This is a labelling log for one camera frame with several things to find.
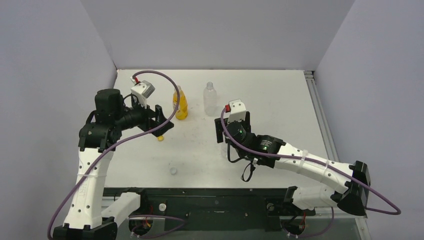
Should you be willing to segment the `yellow juice bottle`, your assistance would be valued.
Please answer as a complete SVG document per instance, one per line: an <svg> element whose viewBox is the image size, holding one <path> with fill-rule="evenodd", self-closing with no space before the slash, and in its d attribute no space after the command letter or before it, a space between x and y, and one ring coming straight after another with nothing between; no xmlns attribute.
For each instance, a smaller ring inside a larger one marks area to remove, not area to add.
<svg viewBox="0 0 424 240"><path fill-rule="evenodd" d="M174 109L177 108L175 117L178 120L185 120L188 117L188 113L189 113L187 98L180 85L177 86L177 89L178 91L176 90L174 91L173 99L172 99L173 108Z"/></svg>

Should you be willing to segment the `tall clear bottle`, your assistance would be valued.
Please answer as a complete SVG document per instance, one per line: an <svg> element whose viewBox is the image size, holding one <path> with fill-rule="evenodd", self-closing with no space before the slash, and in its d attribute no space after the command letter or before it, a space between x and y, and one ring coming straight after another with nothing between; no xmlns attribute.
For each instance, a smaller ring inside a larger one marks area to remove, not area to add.
<svg viewBox="0 0 424 240"><path fill-rule="evenodd" d="M203 90L203 108L208 116L213 116L217 107L217 91L214 84L209 81Z"/></svg>

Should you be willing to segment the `blue white cap tall bottle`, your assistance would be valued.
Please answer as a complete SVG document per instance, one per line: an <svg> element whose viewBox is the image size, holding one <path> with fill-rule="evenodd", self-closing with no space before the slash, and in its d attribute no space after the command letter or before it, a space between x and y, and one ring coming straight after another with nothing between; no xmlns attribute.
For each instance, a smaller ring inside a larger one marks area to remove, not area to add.
<svg viewBox="0 0 424 240"><path fill-rule="evenodd" d="M177 173L177 171L178 170L175 167L171 167L170 170L169 170L169 172L170 172L171 175L175 175Z"/></svg>

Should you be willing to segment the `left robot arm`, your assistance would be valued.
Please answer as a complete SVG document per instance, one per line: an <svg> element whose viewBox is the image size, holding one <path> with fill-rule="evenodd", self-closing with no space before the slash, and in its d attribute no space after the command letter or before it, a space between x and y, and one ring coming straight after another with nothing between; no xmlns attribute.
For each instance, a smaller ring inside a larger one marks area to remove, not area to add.
<svg viewBox="0 0 424 240"><path fill-rule="evenodd" d="M139 128L142 135L160 137L174 126L160 105L147 104L148 94L148 90L134 86L128 95L130 105L126 105L126 97L118 89L96 93L95 109L78 134L77 180L64 199L71 205L62 225L49 224L48 239L113 240L120 225L119 214L127 216L133 211L143 215L149 210L148 199L138 193L120 198L120 207L111 216L104 216L101 207L110 162L117 146L125 142L123 131Z"/></svg>

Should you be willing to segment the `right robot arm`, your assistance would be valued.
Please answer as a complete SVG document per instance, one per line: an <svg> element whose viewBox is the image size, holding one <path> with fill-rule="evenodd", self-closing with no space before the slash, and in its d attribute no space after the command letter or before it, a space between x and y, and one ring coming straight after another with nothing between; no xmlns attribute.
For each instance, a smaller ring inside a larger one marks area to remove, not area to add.
<svg viewBox="0 0 424 240"><path fill-rule="evenodd" d="M227 123L226 118L214 119L217 143L234 149L238 157L230 163L248 161L249 182L258 166L290 171L321 183L321 187L289 186L282 199L283 209L294 214L318 207L337 207L347 214L365 216L370 192L368 165L336 162L313 155L271 135L256 135L250 130L248 118Z"/></svg>

